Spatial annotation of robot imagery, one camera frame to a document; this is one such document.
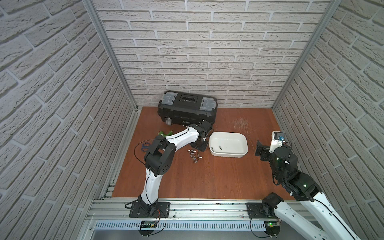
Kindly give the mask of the white plastic storage box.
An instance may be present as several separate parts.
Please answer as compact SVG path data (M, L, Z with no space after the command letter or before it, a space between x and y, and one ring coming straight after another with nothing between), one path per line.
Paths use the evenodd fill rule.
M248 153L248 143L240 133L214 132L209 137L209 149L215 157L242 158Z

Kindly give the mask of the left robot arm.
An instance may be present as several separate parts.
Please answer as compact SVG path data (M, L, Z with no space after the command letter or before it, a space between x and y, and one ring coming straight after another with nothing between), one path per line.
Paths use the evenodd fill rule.
M176 151L190 145L198 151L205 151L206 138L213 133L213 125L208 121L191 124L185 130L169 137L157 136L147 150L144 161L146 180L143 192L138 197L142 209L149 212L154 209L159 198L159 188L163 175L170 169Z

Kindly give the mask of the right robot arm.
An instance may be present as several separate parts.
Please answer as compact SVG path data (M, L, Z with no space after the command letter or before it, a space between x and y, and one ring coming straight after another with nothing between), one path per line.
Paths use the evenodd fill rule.
M255 155L270 164L274 185L282 186L304 206L320 227L298 214L276 193L262 200L260 214L286 222L307 240L359 239L328 201L320 185L310 175L299 171L298 158L285 141L273 139L269 147L257 141Z

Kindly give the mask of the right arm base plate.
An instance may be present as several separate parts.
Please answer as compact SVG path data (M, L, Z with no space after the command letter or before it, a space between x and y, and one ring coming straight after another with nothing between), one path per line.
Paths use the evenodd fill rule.
M246 203L250 219L275 219L275 209L278 204Z

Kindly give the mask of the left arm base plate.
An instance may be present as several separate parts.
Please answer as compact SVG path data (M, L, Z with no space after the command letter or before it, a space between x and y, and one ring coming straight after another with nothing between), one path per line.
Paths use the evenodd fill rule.
M130 209L130 218L168 218L170 202L157 202L153 206L143 207L137 201L133 202Z

